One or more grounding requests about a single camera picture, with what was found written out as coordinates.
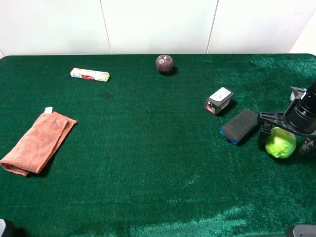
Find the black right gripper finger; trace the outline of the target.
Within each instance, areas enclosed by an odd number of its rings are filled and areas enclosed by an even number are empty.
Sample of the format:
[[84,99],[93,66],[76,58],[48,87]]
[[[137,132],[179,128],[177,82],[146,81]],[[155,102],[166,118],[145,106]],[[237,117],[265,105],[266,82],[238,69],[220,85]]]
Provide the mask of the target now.
[[315,138],[306,138],[303,145],[300,147],[300,154],[304,155],[316,148],[316,139]]
[[258,137],[258,147],[260,150],[263,150],[265,147],[265,142],[272,135],[272,125],[269,123],[260,124],[260,132]]

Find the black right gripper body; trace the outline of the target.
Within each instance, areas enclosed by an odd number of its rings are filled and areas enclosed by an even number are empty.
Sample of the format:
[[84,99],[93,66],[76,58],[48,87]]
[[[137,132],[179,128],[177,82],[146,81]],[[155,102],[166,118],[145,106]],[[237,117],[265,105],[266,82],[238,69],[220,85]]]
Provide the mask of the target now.
[[295,135],[316,136],[316,105],[311,109],[299,102],[292,103],[284,113],[264,113],[258,115],[262,132],[271,134],[272,126],[277,126]]

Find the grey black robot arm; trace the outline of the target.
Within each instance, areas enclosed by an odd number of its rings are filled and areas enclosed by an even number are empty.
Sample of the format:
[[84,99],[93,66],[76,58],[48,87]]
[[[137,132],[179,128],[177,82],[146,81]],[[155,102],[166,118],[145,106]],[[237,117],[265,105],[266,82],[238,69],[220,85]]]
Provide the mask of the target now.
[[294,99],[284,113],[260,112],[257,121],[260,125],[258,146],[262,148],[277,126],[305,138],[300,147],[304,155],[316,149],[316,83],[307,89],[291,87]]

